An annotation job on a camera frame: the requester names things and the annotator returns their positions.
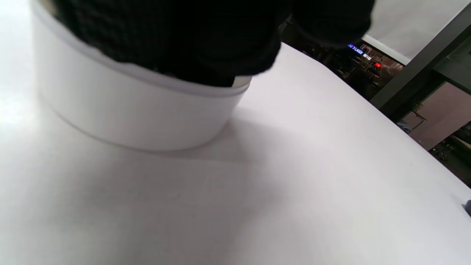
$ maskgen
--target blue neon sign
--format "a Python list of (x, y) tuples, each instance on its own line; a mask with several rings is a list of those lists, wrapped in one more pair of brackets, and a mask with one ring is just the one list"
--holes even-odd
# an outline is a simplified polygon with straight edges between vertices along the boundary
[(364, 54), (362, 50), (360, 50), (359, 48), (357, 48), (355, 45), (353, 44), (349, 44), (348, 45), (352, 50), (356, 51), (357, 53), (359, 53), (360, 55), (363, 55), (363, 57), (365, 57), (368, 61), (371, 60), (371, 57), (368, 56), (366, 53)]
[(363, 54), (363, 51), (360, 50), (359, 48), (355, 47), (353, 44), (349, 44), (349, 47), (352, 48), (354, 51), (356, 51), (359, 54)]

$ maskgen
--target metal frame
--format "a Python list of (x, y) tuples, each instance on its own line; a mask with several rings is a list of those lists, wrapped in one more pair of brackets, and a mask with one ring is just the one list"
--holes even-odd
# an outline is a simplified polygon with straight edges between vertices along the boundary
[(370, 100), (370, 103), (391, 119), (396, 109), (430, 82), (433, 67), (463, 42), (470, 32), (471, 3), (463, 8), (397, 76), (381, 89)]

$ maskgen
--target black textured sleeve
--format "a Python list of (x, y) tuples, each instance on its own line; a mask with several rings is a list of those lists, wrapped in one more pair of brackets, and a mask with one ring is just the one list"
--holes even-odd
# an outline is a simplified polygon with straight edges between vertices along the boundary
[(293, 20), (318, 43), (343, 47), (358, 41), (371, 25), (374, 0), (294, 0)]

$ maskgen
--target white table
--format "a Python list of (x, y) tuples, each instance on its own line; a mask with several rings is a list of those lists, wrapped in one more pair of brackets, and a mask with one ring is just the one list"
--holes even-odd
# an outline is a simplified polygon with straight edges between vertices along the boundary
[(283, 46), (210, 144), (144, 153), (41, 103), (6, 2), (2, 265), (471, 264), (471, 190), (320, 63)]

